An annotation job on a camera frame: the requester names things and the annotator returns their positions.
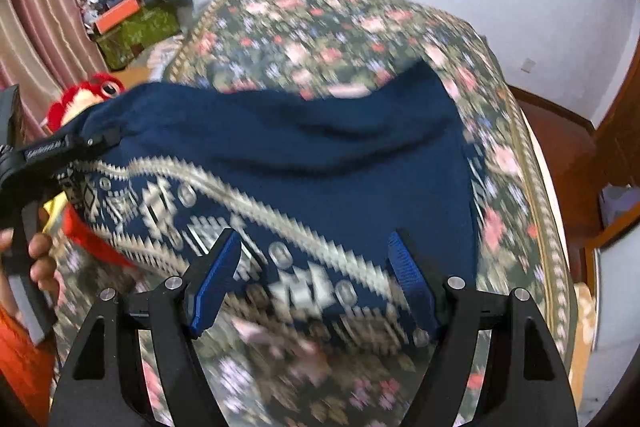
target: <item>floral blanket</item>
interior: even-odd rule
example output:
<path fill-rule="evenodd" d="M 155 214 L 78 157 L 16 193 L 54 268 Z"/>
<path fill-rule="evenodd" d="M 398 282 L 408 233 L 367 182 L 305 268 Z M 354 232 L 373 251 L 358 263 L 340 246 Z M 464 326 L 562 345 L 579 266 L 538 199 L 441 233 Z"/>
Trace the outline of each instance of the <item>floral blanket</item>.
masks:
<path fill-rule="evenodd" d="M 467 22 L 406 0 L 213 0 L 164 77 L 223 92 L 365 96 L 418 58 L 428 61 L 456 102 L 466 138 L 486 151 L 478 289 L 529 290 L 569 371 L 577 305 L 540 168 L 499 65 Z M 168 275 L 118 275 L 113 282 L 113 269 L 64 238 L 58 251 L 66 282 L 58 327 L 62 351 L 99 287 L 140 290 Z M 473 416 L 489 339 L 479 335 L 459 425 Z M 148 335 L 142 334 L 142 344 L 157 417 L 170 423 Z M 231 426 L 393 427 L 418 388 L 433 346 L 410 356 L 317 353 L 304 339 L 278 338 L 221 312 L 196 350 Z"/>

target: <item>orange cloth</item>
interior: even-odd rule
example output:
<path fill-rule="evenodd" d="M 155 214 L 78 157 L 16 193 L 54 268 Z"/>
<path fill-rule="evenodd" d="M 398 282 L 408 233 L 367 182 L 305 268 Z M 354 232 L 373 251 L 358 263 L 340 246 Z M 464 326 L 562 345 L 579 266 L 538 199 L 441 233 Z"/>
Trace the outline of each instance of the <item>orange cloth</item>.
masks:
<path fill-rule="evenodd" d="M 76 245 L 105 263 L 133 266 L 126 257 L 95 235 L 70 204 L 67 204 L 62 214 L 62 232 Z"/>
<path fill-rule="evenodd" d="M 49 416 L 49 389 L 55 347 L 47 340 L 31 344 L 29 334 L 0 307 L 0 372 L 25 409 L 44 427 Z"/>

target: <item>wooden door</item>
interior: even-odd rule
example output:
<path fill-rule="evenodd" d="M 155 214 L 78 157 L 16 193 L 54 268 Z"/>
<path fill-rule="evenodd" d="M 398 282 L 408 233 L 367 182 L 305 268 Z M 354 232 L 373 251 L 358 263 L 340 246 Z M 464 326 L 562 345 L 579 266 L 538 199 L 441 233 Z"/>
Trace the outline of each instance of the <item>wooden door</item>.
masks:
<path fill-rule="evenodd" d="M 612 185 L 640 186 L 640 43 L 625 82 L 593 138 L 604 179 Z"/>

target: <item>striped curtain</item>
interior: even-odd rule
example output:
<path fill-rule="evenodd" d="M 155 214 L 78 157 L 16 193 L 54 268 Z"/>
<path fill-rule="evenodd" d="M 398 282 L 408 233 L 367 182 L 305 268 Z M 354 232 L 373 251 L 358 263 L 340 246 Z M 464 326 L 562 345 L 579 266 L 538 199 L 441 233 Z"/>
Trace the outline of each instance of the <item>striped curtain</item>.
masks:
<path fill-rule="evenodd" d="M 0 89 L 20 84 L 31 139 L 44 135 L 40 122 L 63 90 L 107 70 L 84 31 L 82 1 L 0 0 Z"/>

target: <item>stuffed toy eye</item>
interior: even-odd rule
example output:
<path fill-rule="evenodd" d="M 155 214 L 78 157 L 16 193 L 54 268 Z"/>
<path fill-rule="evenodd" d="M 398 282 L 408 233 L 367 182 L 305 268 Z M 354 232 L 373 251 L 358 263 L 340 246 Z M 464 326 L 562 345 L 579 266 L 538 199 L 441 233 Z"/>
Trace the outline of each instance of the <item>stuffed toy eye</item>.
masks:
<path fill-rule="evenodd" d="M 109 98 L 116 97 L 120 92 L 118 85 L 115 84 L 115 82 L 110 82 L 109 80 L 103 83 L 100 87 L 102 88 L 102 93 Z"/>

